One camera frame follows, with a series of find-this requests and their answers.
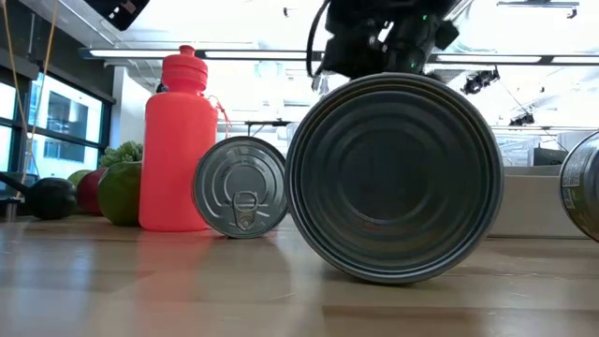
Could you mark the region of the dark red apple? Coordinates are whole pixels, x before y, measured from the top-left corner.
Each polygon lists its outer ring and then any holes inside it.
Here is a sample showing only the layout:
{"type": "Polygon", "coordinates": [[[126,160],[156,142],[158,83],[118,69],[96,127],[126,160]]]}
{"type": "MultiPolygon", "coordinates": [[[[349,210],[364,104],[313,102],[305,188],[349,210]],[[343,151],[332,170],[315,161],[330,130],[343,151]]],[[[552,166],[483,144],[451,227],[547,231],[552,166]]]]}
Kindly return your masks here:
{"type": "Polygon", "coordinates": [[[79,208],[92,215],[101,215],[98,203],[98,184],[107,171],[107,168],[99,168],[87,173],[81,178],[77,186],[77,201],[79,208]]]}

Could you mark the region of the coral plastic sports bottle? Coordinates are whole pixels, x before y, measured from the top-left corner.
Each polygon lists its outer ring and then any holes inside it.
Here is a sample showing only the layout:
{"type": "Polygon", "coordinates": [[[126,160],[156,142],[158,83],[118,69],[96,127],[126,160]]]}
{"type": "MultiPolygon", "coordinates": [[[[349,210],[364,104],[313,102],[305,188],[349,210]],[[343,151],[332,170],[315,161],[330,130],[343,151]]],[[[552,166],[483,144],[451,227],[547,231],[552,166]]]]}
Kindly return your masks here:
{"type": "Polygon", "coordinates": [[[150,231],[200,231],[193,180],[199,159],[217,140],[218,110],[204,95],[208,67],[182,45],[163,60],[164,92],[145,106],[139,223],[150,231]]]}

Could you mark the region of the green pear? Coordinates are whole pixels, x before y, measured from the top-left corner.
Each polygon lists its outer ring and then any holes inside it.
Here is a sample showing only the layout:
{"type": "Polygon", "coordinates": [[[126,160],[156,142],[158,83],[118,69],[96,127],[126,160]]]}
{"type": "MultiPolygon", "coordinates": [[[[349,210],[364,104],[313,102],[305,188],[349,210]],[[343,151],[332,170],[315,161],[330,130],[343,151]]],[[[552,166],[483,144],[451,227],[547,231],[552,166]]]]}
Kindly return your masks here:
{"type": "Polygon", "coordinates": [[[88,173],[91,173],[89,169],[80,169],[68,176],[68,180],[72,182],[75,186],[78,186],[83,177],[85,177],[88,173]]]}

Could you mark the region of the long linear ceiling light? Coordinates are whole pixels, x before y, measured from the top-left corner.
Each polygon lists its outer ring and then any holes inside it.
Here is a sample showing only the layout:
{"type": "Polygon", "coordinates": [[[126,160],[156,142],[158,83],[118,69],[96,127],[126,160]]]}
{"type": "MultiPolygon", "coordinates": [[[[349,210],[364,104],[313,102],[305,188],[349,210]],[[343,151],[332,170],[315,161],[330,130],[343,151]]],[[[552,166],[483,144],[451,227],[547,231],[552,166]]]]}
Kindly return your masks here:
{"type": "MultiPolygon", "coordinates": [[[[138,50],[138,49],[89,49],[80,48],[83,59],[163,59],[178,50],[138,50]]],[[[306,59],[305,51],[277,50],[196,50],[197,57],[218,61],[293,61],[306,59]]],[[[461,65],[506,65],[506,66],[599,66],[599,55],[516,55],[516,54],[475,54],[475,53],[433,53],[428,64],[461,65]]]]}

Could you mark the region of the green round fruit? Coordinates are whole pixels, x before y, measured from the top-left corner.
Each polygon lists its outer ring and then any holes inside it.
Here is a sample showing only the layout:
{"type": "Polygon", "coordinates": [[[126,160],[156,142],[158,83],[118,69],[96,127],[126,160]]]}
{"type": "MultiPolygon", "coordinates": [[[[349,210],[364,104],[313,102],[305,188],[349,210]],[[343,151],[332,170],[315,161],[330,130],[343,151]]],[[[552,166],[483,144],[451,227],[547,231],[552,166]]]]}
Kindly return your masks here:
{"type": "Polygon", "coordinates": [[[110,166],[98,183],[98,205],[115,226],[139,226],[140,162],[122,162],[110,166]]]}

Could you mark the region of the labelled tin can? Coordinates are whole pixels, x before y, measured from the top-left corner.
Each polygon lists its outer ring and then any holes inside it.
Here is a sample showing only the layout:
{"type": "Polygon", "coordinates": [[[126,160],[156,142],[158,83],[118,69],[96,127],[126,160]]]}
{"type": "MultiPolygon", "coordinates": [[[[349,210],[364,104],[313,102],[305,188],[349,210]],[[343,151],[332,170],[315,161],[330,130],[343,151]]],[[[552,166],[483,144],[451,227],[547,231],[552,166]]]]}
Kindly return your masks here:
{"type": "Polygon", "coordinates": [[[559,181],[567,216],[581,232],[599,242],[599,130],[566,156],[559,181]]]}

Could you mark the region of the green broccoli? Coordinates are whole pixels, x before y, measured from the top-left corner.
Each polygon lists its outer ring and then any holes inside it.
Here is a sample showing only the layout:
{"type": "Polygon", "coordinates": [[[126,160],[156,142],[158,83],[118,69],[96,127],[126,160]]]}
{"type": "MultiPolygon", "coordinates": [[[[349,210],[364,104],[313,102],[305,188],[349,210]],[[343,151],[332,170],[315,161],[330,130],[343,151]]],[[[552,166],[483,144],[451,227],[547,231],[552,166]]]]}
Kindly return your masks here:
{"type": "Polygon", "coordinates": [[[142,160],[143,145],[135,141],[127,141],[118,148],[107,148],[100,158],[100,166],[108,168],[123,162],[139,162],[142,160]]]}

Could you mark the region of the grey tray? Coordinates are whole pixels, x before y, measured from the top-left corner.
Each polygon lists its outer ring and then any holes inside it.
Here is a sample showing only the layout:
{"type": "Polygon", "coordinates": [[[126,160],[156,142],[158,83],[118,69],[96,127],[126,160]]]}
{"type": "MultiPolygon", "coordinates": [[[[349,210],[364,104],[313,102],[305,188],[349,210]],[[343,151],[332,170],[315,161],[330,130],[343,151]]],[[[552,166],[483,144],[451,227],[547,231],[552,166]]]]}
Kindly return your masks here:
{"type": "Polygon", "coordinates": [[[489,235],[586,240],[562,207],[559,171],[559,166],[505,167],[502,205],[489,235]]]}

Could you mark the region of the black monitor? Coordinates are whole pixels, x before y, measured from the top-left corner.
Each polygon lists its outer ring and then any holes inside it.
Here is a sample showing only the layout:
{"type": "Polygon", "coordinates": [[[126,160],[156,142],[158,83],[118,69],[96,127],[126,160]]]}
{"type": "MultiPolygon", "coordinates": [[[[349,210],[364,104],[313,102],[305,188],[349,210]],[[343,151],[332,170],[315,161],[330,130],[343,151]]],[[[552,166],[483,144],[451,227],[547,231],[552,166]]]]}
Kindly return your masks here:
{"type": "Polygon", "coordinates": [[[533,149],[533,165],[561,166],[567,155],[567,151],[537,147],[533,149]]]}

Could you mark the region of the dark green avocado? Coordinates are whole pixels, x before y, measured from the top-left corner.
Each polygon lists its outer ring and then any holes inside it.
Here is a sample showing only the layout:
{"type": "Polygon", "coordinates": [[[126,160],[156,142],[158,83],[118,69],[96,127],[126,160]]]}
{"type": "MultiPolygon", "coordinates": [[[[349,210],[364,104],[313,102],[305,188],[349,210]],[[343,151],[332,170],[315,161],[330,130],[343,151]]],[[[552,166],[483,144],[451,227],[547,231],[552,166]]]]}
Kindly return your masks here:
{"type": "Polygon", "coordinates": [[[30,186],[24,195],[33,216],[41,220],[68,217],[77,206],[76,186],[62,178],[43,178],[30,186]]]}

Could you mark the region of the dark-framed window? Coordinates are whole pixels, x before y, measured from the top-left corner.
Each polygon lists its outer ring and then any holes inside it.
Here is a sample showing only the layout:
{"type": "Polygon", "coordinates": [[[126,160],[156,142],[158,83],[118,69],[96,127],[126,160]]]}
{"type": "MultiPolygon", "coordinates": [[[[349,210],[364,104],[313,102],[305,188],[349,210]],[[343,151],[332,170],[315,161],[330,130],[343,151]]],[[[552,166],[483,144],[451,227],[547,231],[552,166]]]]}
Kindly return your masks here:
{"type": "Polygon", "coordinates": [[[0,171],[66,178],[98,167],[110,107],[51,73],[32,79],[0,64],[0,171]]]}

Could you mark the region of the large tin can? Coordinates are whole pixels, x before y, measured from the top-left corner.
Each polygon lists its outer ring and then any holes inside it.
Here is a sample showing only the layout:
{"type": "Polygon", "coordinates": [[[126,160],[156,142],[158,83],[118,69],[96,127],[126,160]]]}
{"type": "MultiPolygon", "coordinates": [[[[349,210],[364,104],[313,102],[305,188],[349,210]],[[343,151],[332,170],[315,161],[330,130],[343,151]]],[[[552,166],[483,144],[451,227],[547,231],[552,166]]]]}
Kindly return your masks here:
{"type": "Polygon", "coordinates": [[[333,267],[412,284],[461,263],[501,207],[504,167],[478,109],[445,84],[385,73],[320,98],[292,139],[285,193],[333,267]]]}

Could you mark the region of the yellowfin tuna can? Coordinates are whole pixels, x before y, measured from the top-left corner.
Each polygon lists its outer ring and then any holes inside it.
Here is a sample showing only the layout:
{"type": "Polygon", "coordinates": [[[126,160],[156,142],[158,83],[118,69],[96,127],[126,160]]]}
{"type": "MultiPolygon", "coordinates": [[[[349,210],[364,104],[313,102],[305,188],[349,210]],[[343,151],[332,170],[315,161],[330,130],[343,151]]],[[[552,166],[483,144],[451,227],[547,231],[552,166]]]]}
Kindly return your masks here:
{"type": "Polygon", "coordinates": [[[217,142],[199,160],[193,180],[198,213],[219,233],[258,238],[285,218],[285,158],[263,139],[238,136],[217,142]]]}

